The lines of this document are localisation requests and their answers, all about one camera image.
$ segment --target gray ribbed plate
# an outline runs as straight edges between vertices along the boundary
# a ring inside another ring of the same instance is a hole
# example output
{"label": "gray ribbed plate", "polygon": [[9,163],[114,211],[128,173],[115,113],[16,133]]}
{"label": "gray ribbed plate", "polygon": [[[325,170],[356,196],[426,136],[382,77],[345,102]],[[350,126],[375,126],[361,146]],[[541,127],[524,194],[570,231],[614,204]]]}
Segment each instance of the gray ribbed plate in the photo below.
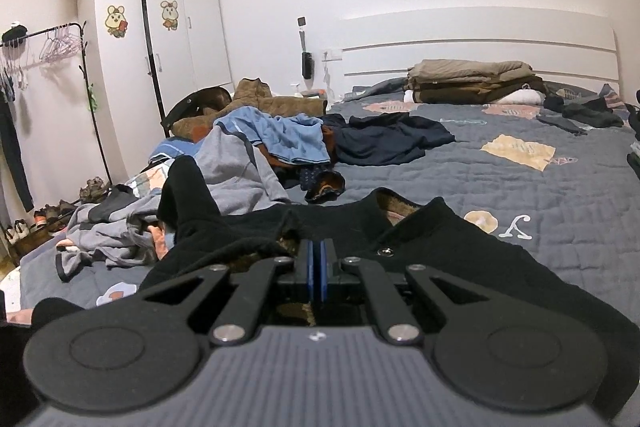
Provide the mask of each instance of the gray ribbed plate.
{"label": "gray ribbed plate", "polygon": [[444,385],[420,351],[384,344],[367,327],[267,327],[250,344],[216,350],[197,378],[154,407],[108,418],[45,407],[27,425],[605,426],[587,406],[545,417],[515,417],[480,407]]}

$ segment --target clothes rack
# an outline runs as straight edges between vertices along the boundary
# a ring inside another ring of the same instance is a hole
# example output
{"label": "clothes rack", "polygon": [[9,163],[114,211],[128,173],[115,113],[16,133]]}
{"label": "clothes rack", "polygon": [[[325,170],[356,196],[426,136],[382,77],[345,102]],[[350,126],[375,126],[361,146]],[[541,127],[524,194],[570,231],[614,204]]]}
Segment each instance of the clothes rack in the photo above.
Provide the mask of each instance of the clothes rack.
{"label": "clothes rack", "polygon": [[[82,71],[82,76],[84,77],[84,87],[86,88],[86,96],[87,96],[87,100],[89,103],[89,110],[91,110],[91,118],[92,121],[94,122],[94,131],[95,131],[95,138],[98,142],[98,147],[100,148],[100,156],[102,156],[102,164],[104,165],[104,170],[107,174],[107,178],[109,180],[109,183],[111,185],[113,185],[113,181],[111,180],[111,173],[109,172],[109,166],[107,165],[107,159],[104,155],[104,149],[102,148],[102,142],[100,140],[100,133],[98,132],[98,124],[95,120],[95,111],[94,111],[94,105],[92,103],[92,95],[91,95],[91,85],[89,84],[89,78],[86,72],[86,46],[87,46],[87,42],[84,42],[84,25],[86,24],[86,22],[84,24],[79,24],[77,22],[68,22],[66,24],[61,24],[59,26],[53,26],[51,28],[46,28],[44,30],[40,30],[37,32],[33,32],[33,33],[29,33],[23,37],[20,37],[18,39],[16,39],[18,42],[20,42],[20,44],[29,38],[35,37],[37,35],[42,35],[45,34],[47,32],[53,32],[62,28],[71,28],[71,27],[77,27],[78,31],[80,33],[80,51],[81,51],[81,55],[82,55],[82,66],[78,66],[80,68],[80,71]],[[12,44],[13,41],[10,42],[0,42],[0,48],[9,46]]]}

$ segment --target cartoon mouse sticker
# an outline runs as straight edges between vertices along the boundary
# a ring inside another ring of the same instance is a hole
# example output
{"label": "cartoon mouse sticker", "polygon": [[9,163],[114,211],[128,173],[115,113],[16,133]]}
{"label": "cartoon mouse sticker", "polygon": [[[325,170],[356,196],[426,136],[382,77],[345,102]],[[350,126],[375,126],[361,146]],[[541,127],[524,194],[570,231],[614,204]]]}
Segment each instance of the cartoon mouse sticker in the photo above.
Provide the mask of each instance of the cartoon mouse sticker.
{"label": "cartoon mouse sticker", "polygon": [[169,31],[178,29],[178,1],[162,1],[160,3],[162,8],[162,18],[164,22],[162,26]]}
{"label": "cartoon mouse sticker", "polygon": [[104,25],[107,26],[109,35],[113,35],[117,39],[121,39],[127,33],[127,26],[129,23],[124,18],[124,6],[109,6],[107,8],[109,15],[105,20]]}

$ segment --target white wardrobe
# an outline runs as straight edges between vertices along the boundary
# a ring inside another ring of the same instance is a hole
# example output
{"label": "white wardrobe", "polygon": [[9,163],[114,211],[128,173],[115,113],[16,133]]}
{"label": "white wardrobe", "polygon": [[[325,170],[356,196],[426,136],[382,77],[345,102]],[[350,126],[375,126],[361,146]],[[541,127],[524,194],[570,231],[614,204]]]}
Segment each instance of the white wardrobe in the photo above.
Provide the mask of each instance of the white wardrobe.
{"label": "white wardrobe", "polygon": [[177,102],[204,87],[233,92],[218,0],[78,0],[78,17],[114,183],[145,168]]}

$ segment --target silver bolt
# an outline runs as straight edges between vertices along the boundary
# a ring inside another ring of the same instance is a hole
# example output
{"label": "silver bolt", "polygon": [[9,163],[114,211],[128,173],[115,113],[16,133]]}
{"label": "silver bolt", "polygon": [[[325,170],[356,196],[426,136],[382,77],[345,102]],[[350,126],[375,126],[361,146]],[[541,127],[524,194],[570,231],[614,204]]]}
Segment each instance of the silver bolt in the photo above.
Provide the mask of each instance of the silver bolt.
{"label": "silver bolt", "polygon": [[396,324],[386,332],[396,342],[408,342],[420,335],[420,330],[411,324]]}
{"label": "silver bolt", "polygon": [[225,324],[213,330],[213,336],[220,342],[239,341],[244,337],[244,328],[235,324]]}

